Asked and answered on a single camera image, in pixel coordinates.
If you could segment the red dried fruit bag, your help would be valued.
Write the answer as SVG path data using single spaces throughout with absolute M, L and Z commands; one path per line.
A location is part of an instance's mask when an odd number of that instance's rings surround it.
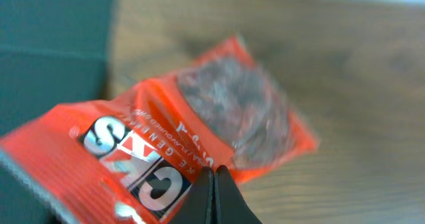
M 65 223 L 167 223 L 205 168 L 244 183 L 317 149 L 233 36 L 111 101 L 60 104 L 1 140 L 1 167 Z

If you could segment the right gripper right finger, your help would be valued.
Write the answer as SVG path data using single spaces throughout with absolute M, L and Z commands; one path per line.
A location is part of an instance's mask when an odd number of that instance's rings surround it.
M 214 175 L 214 207 L 217 224 L 262 224 L 246 204 L 226 166 L 218 167 Z

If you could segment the dark green gift box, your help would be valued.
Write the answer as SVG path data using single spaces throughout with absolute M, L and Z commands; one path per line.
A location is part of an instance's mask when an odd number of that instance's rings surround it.
M 83 223 L 76 107 L 106 86 L 115 0 L 1 0 L 1 222 Z

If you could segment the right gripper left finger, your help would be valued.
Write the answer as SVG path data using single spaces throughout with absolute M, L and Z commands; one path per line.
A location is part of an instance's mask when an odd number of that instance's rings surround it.
M 203 167 L 169 224 L 211 224 L 214 172 Z

